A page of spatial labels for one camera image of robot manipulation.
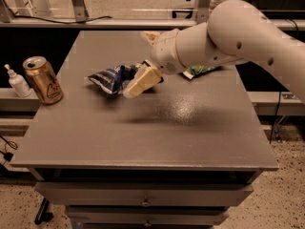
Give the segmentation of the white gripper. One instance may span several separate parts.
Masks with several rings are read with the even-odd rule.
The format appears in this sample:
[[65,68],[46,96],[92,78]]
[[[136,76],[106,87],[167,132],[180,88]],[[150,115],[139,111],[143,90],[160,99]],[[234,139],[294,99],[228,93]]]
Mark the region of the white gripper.
[[183,73],[186,68],[180,62],[176,50],[178,29],[159,33],[158,31],[142,31],[141,36],[152,45],[151,59],[144,60],[134,78],[123,91],[126,98],[134,98],[157,85],[162,73],[167,75]]

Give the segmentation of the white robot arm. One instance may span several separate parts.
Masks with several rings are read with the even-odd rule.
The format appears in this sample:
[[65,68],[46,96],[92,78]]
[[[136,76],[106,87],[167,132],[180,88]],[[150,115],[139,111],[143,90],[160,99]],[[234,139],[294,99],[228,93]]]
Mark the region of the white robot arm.
[[204,23],[161,33],[152,44],[151,58],[142,63],[123,95],[133,98],[142,94],[164,74],[183,73],[197,65],[227,66],[240,60],[260,66],[305,102],[305,43],[242,0],[219,4]]

